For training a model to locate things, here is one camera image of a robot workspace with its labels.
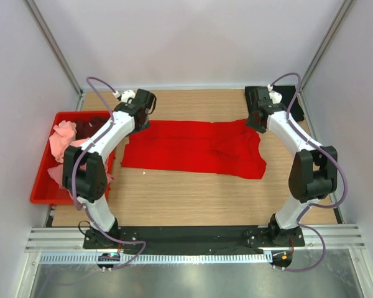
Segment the red t shirt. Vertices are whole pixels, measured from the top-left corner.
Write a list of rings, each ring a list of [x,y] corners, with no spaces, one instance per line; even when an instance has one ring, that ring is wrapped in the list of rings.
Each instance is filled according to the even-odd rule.
[[[259,144],[258,133],[244,119],[153,120],[148,129],[129,137],[122,166],[262,179],[267,163]]]

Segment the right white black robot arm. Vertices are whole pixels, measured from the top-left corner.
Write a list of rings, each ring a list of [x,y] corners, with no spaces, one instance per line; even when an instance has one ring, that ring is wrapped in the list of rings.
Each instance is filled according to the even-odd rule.
[[[259,133],[274,133],[293,156],[288,177],[290,197],[272,215],[267,231],[269,242],[285,246],[297,236],[299,223],[310,207],[335,192],[338,153],[334,147],[324,147],[312,139],[295,122],[282,103],[282,95],[272,86],[246,87],[245,98],[249,113],[246,125]]]

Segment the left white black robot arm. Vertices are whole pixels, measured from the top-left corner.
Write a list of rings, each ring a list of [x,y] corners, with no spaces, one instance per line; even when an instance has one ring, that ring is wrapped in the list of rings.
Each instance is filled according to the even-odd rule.
[[[85,238],[105,248],[119,242],[119,225],[111,213],[106,189],[105,162],[119,143],[132,133],[149,127],[149,115],[156,107],[154,93],[138,89],[114,92],[119,104],[109,111],[109,119],[82,145],[70,145],[63,156],[62,186],[67,189],[77,210],[84,210],[90,220]]]

